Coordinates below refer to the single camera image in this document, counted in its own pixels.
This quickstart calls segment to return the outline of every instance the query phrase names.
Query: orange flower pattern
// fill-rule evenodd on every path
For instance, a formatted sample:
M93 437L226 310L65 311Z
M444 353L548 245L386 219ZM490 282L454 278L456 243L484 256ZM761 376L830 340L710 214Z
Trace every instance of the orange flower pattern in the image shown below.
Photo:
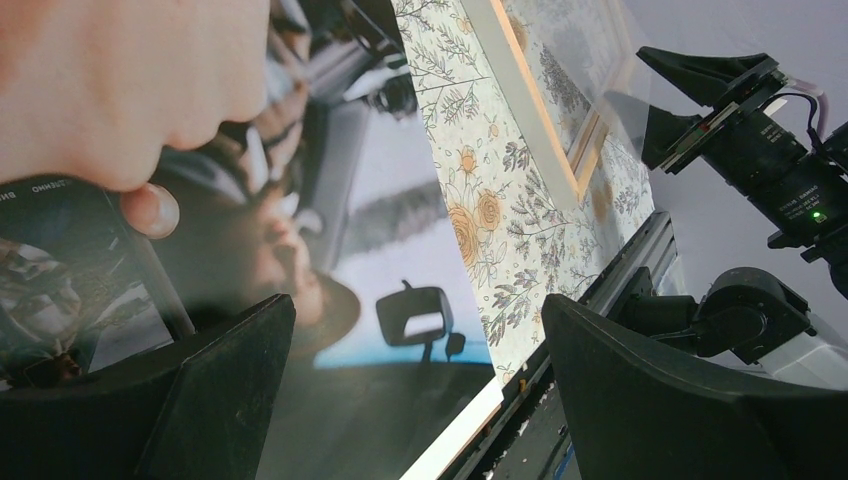
M466 145L459 151L459 169L465 173L471 173L477 168L477 155L474 149Z
M459 17L459 16L455 17L455 20L456 20L456 28L459 29L460 32L468 35L472 31L474 31L474 29L471 26L471 20L469 20L465 17Z
M490 232L501 223L501 204L498 196L491 190L483 190L477 200L477 218L480 226Z
M483 118L489 122L489 140L498 138L501 134L501 127L498 126L498 116L495 115L492 118L489 118L489 116L484 113Z
M466 267L470 267L477 261L478 251L477 226L474 224L474 217L465 207L454 206L448 210L448 218L453 224L462 261L465 262Z

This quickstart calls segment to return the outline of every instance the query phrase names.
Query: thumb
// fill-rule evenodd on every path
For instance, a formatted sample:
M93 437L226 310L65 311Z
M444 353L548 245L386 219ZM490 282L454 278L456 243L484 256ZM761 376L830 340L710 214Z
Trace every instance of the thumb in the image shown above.
M154 240L173 233L180 221L180 206L174 196L150 183L121 194L121 211L127 223Z

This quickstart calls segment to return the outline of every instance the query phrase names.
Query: rearview mirror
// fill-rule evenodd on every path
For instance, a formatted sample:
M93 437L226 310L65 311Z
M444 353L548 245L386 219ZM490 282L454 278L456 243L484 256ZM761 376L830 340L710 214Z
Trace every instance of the rearview mirror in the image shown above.
M453 329L447 295L439 287L406 289L377 300L377 318L386 343L393 347L435 342Z

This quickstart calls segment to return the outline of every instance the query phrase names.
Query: phone screen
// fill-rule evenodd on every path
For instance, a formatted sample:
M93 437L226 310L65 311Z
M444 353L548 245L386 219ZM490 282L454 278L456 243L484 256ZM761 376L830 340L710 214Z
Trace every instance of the phone screen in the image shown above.
M0 186L0 379L50 387L191 330L146 239L78 180Z

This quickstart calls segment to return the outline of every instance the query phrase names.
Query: person in hat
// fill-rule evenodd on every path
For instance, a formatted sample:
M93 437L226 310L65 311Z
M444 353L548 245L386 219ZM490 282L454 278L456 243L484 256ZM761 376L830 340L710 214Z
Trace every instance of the person in hat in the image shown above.
M312 268L284 208L284 184L250 196L220 162L177 151L163 154L153 180L183 211L174 232L153 246L198 330L277 293L290 294L297 309L292 357L316 354L356 324L359 299Z

